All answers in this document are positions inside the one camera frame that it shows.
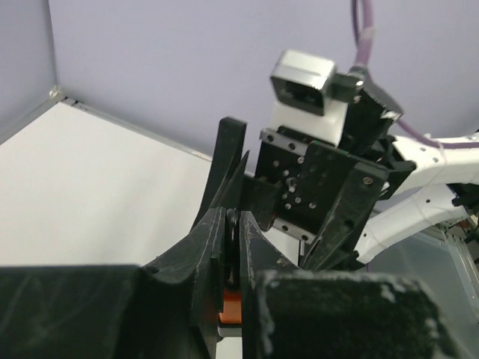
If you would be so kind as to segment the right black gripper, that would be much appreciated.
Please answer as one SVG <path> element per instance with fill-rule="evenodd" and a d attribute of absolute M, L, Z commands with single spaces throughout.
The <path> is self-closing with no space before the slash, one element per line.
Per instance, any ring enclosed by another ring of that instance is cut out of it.
<path fill-rule="evenodd" d="M 262 230 L 273 226 L 302 240 L 300 268 L 350 270 L 376 202 L 390 198 L 416 169 L 388 129 L 403 113 L 380 86 L 367 84 L 347 109 L 338 146 L 280 127 L 264 129 L 257 167 L 242 187 L 243 209 Z M 210 209 L 237 209 L 245 170 L 247 124 L 224 117 L 193 230 Z"/>

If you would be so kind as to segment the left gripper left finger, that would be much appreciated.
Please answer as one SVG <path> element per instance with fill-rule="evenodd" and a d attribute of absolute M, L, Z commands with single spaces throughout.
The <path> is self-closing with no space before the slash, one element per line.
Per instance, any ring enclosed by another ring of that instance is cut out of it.
<path fill-rule="evenodd" d="M 226 211 L 145 266 L 1 269 L 3 358 L 214 358 Z"/>

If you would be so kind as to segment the orange black padlock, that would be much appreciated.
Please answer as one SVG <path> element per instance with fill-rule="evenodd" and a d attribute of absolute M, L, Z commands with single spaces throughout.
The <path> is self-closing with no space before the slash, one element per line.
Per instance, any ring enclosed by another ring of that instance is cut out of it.
<path fill-rule="evenodd" d="M 223 239 L 223 309 L 219 312 L 220 328 L 241 328 L 242 296 L 240 289 L 240 213 L 226 212 Z"/>

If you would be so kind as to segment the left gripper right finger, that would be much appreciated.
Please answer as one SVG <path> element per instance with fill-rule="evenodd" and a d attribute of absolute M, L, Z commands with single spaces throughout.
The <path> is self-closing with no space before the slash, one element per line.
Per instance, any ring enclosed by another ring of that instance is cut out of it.
<path fill-rule="evenodd" d="M 239 220 L 244 358 L 457 358 L 421 282 L 383 273 L 299 269 L 254 216 Z"/>

